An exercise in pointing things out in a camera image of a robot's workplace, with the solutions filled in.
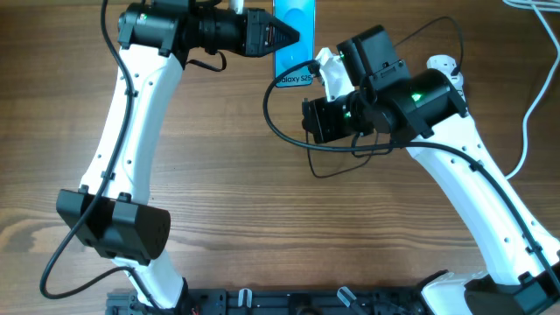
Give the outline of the blue Galaxy smartphone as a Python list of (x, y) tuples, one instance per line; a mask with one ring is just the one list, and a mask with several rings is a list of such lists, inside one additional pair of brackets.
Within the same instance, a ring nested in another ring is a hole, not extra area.
[(274, 0), (276, 18), (299, 32), (297, 43), (274, 53), (274, 74), (277, 77), (287, 69), (314, 57), (315, 0)]

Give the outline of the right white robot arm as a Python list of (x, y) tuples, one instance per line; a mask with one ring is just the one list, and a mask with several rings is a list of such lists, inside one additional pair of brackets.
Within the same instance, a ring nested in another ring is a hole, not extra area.
[(483, 271), (441, 271), (422, 283), (430, 312), (538, 314), (558, 301), (559, 241), (488, 153), (453, 58), (433, 56), (411, 75), (378, 25), (322, 49), (309, 69), (325, 87), (323, 98), (303, 104), (303, 127), (315, 142), (388, 135), (434, 178), (479, 247)]

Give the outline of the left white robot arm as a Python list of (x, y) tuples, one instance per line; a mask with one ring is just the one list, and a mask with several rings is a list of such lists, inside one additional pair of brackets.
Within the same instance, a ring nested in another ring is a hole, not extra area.
[(196, 314), (200, 308), (165, 251), (170, 214), (149, 205), (151, 166), (165, 112), (190, 64), (189, 52), (260, 58), (299, 41), (297, 30), (240, 1), (158, 0), (131, 4), (108, 49), (118, 66), (101, 140), (80, 186), (61, 190), (56, 209), (78, 239), (136, 289), (145, 314)]

